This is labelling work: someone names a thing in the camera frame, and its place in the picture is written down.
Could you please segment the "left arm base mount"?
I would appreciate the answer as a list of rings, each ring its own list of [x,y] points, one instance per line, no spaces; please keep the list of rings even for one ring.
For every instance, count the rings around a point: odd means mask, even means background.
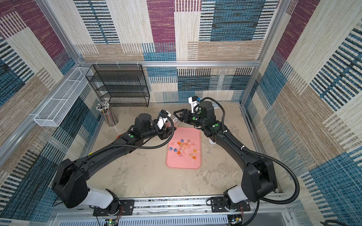
[[[131,216],[133,213],[135,200],[114,200],[107,208],[95,207],[94,217],[118,217]]]

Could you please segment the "candy jar patterned lid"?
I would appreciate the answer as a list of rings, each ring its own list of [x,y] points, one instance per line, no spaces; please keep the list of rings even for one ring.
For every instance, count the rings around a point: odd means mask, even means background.
[[[171,116],[171,120],[169,120],[169,119],[167,120],[166,126],[167,126],[168,128],[171,128],[171,127],[172,127],[172,124],[173,124],[173,127],[174,127],[174,128],[177,128],[178,125],[180,124],[179,119],[178,119],[177,117],[175,117],[175,116]]]

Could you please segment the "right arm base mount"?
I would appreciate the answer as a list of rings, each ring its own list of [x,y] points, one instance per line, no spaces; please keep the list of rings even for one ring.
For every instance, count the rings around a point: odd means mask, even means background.
[[[212,212],[242,212],[251,211],[250,205],[246,201],[233,203],[226,197],[213,196],[206,201],[211,206]]]

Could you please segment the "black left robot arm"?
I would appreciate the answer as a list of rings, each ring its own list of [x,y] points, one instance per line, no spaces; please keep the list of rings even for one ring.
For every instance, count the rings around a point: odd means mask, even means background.
[[[80,205],[89,205],[111,214],[120,208],[118,197],[108,189],[99,190],[87,185],[96,172],[116,159],[136,149],[157,149],[165,146],[173,137],[175,125],[170,113],[163,110],[157,119],[142,113],[127,132],[106,147],[77,160],[65,159],[59,165],[52,184],[57,199],[71,209]]]

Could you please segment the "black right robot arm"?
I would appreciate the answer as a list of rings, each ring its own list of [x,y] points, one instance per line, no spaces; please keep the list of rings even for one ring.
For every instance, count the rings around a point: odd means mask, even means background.
[[[273,162],[260,153],[252,152],[234,137],[225,125],[225,110],[221,106],[221,120],[215,115],[210,101],[197,104],[198,111],[182,109],[175,111],[174,116],[181,122],[201,128],[205,136],[222,147],[243,171],[240,185],[229,188],[224,197],[231,203],[249,200],[266,201],[265,196],[277,188]]]

